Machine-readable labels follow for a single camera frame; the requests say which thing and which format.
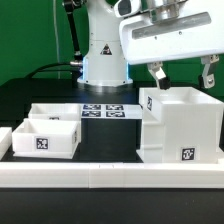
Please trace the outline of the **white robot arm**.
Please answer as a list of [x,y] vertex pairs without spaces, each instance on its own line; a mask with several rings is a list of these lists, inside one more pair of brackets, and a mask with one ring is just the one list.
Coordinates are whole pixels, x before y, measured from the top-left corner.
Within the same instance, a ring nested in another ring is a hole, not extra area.
[[89,52],[81,81],[119,86],[128,64],[145,64],[160,89],[170,87],[165,61],[200,58],[199,80],[215,85],[214,69],[224,54],[224,0],[87,0]]

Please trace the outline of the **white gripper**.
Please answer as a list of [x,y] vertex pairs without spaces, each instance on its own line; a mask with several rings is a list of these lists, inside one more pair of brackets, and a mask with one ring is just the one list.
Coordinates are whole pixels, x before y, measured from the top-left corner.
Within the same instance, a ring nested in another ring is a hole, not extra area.
[[217,54],[224,53],[224,0],[118,0],[114,11],[125,59],[148,63],[159,89],[170,88],[161,61],[194,57],[202,57],[201,86],[215,86]]

